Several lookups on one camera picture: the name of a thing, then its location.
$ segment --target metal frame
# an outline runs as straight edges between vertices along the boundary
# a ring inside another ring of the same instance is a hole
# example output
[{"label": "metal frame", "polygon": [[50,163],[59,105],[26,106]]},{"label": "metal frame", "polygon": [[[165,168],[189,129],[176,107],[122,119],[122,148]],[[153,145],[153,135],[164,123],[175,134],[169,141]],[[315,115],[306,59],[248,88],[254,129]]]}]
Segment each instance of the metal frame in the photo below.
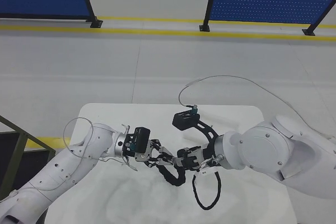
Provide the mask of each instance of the metal frame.
[{"label": "metal frame", "polygon": [[331,3],[328,5],[328,7],[325,9],[325,11],[321,14],[321,16],[316,20],[314,24],[311,24],[309,28],[302,29],[302,32],[306,36],[315,36],[314,30],[317,28],[317,26],[321,23],[321,21],[325,18],[325,16],[330,12],[332,7],[336,4],[336,0],[332,0]]},{"label": "metal frame", "polygon": [[210,32],[211,31],[208,23],[209,23],[209,19],[211,17],[213,4],[214,4],[214,0],[208,0],[206,16],[204,18],[203,24],[199,25],[199,30],[202,31],[202,32]]},{"label": "metal frame", "polygon": [[91,22],[91,28],[101,28],[102,20],[98,20],[92,9],[90,0],[85,0],[89,12],[89,16],[63,16],[63,15],[35,15],[35,14],[19,14],[19,13],[0,13],[0,18],[26,18],[39,20],[86,20]]},{"label": "metal frame", "polygon": [[44,149],[50,152],[48,161],[50,161],[55,156],[56,151],[53,148],[49,147],[44,142],[38,140],[37,138],[29,134],[28,132],[24,131],[23,129],[21,129],[20,127],[18,127],[17,125],[15,125],[14,123],[7,120],[1,115],[0,115],[0,122],[20,134],[17,140],[16,146],[15,146],[15,149],[12,153],[10,162],[7,166],[7,170],[4,175],[3,181],[1,183],[0,200],[2,200],[5,197],[7,197],[9,193],[11,192],[12,184],[15,179],[18,166],[20,165],[21,157],[22,157],[22,154],[24,153],[26,142],[28,139],[32,140],[33,142],[42,146]]},{"label": "metal frame", "polygon": [[[203,32],[210,32],[210,28],[208,26],[209,19],[211,17],[211,11],[214,4],[214,0],[208,0],[208,6],[206,10],[206,16],[204,18],[203,24],[199,25],[199,30]],[[315,36],[314,30],[317,28],[317,26],[322,22],[322,20],[325,18],[325,16],[330,12],[332,7],[336,4],[336,0],[332,0],[331,3],[328,5],[328,7],[325,9],[325,11],[321,14],[321,16],[316,20],[314,24],[311,24],[309,28],[302,29],[302,32],[304,32],[307,36]]]}]

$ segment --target yellow floor line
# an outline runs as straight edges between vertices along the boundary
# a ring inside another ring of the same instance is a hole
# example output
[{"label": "yellow floor line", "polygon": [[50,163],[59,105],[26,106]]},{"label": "yellow floor line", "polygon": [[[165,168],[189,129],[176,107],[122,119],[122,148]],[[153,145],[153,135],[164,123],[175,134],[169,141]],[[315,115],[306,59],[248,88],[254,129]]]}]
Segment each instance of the yellow floor line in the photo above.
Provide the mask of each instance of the yellow floor line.
[{"label": "yellow floor line", "polygon": [[286,34],[253,34],[240,32],[200,32],[182,30],[145,30],[145,29],[93,29],[77,27],[48,27],[48,26],[12,26],[0,25],[0,30],[17,31],[50,31],[50,32],[86,32],[97,34],[136,34],[136,35],[168,35],[168,36],[205,36],[212,38],[254,38],[254,39],[284,39],[284,40],[315,40],[336,41],[336,36],[305,36]]},{"label": "yellow floor line", "polygon": [[[65,145],[63,143],[63,138],[37,137],[37,139],[44,142],[45,144],[47,144],[53,149],[65,148]],[[70,140],[71,140],[70,138],[65,138],[65,141],[67,144],[69,144]],[[25,148],[42,148],[42,146],[28,139]]]},{"label": "yellow floor line", "polygon": [[[114,17],[114,16],[98,16],[100,20],[127,20],[127,21],[149,21],[149,22],[191,22],[202,23],[203,19],[180,19],[180,18],[140,18],[140,17]],[[210,24],[231,24],[231,25],[249,25],[249,26],[289,26],[308,28],[309,24],[280,24],[272,22],[239,22],[239,21],[209,21]],[[319,28],[336,29],[336,25],[320,24]]]}]

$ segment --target railing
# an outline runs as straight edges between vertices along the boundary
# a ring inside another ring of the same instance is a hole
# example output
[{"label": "railing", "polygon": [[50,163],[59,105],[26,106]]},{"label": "railing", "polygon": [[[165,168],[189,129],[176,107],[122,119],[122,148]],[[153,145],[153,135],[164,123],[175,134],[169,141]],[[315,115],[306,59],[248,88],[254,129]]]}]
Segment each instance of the railing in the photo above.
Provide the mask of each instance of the railing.
[{"label": "railing", "polygon": [[200,31],[210,32],[209,20],[310,24],[305,35],[315,36],[336,0],[208,0]]},{"label": "railing", "polygon": [[7,133],[7,134],[18,134],[18,140],[16,142],[15,149],[12,152],[11,159],[8,163],[6,172],[4,174],[3,180],[1,182],[0,187],[0,200],[4,199],[12,190],[12,186],[14,183],[14,179],[18,170],[18,167],[21,162],[21,157],[24,154],[24,149],[26,146],[26,142],[28,139],[32,140],[36,144],[42,146],[42,148],[49,151],[48,160],[55,156],[55,150],[49,147],[47,144],[43,143],[42,141],[38,140],[28,132],[24,131],[17,125],[13,124],[6,118],[0,115],[0,122],[5,124],[6,126],[10,127],[11,129],[15,130],[15,132]]},{"label": "railing", "polygon": [[102,25],[90,0],[0,0],[0,18],[86,20],[91,28]]}]

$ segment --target white table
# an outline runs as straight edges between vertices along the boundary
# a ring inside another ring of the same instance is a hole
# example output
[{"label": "white table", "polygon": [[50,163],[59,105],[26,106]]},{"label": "white table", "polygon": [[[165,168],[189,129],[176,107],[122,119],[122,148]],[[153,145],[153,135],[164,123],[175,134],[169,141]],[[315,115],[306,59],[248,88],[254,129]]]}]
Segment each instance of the white table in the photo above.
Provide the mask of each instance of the white table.
[{"label": "white table", "polygon": [[[146,127],[151,130],[150,138],[158,138],[176,153],[206,142],[197,130],[181,132],[171,125],[173,115],[184,110],[180,105],[87,104],[79,116],[122,132],[122,123],[133,129]],[[261,111],[253,106],[201,105],[199,113],[218,134],[244,132],[263,120]],[[89,127],[87,121],[78,120],[71,143],[80,142]],[[149,169],[134,160],[132,165],[138,172],[115,161],[99,162],[52,204],[45,223],[297,223],[286,187],[249,168],[237,171],[220,167],[220,201],[212,210],[204,211],[194,198],[192,171],[186,172],[184,185],[175,187],[155,167]],[[197,191],[202,203],[209,205],[217,193],[215,176],[198,179]]]}]

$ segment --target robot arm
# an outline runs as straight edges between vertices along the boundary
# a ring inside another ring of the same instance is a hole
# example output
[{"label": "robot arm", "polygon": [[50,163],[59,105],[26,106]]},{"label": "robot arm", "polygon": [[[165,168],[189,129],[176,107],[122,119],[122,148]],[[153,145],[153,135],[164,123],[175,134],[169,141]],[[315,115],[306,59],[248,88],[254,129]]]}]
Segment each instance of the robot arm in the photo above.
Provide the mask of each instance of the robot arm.
[{"label": "robot arm", "polygon": [[207,159],[205,151],[213,154],[208,166],[247,166],[307,195],[336,199],[336,143],[289,118],[276,116],[243,134],[227,132],[187,150],[177,164],[195,170]]},{"label": "robot arm", "polygon": [[81,143],[70,146],[70,151],[60,152],[22,188],[0,203],[0,223],[36,223],[58,197],[84,178],[100,158],[108,155],[113,137],[120,133],[104,124],[92,126],[93,130],[91,127]]},{"label": "robot arm", "polygon": [[[246,166],[276,181],[315,197],[336,199],[336,144],[310,128],[277,116],[240,134],[219,136],[199,120],[197,108],[175,115],[180,130],[197,128],[208,144],[183,148],[174,157],[150,131],[136,128],[133,134],[117,132],[104,124],[93,124],[84,141],[55,156],[35,177],[0,203],[0,223],[35,223],[64,192],[77,184],[105,157],[126,158],[157,166],[175,186],[185,182],[185,170],[207,166],[242,170]],[[159,156],[152,157],[158,150]],[[168,174],[164,165],[174,165],[179,177]]]}]

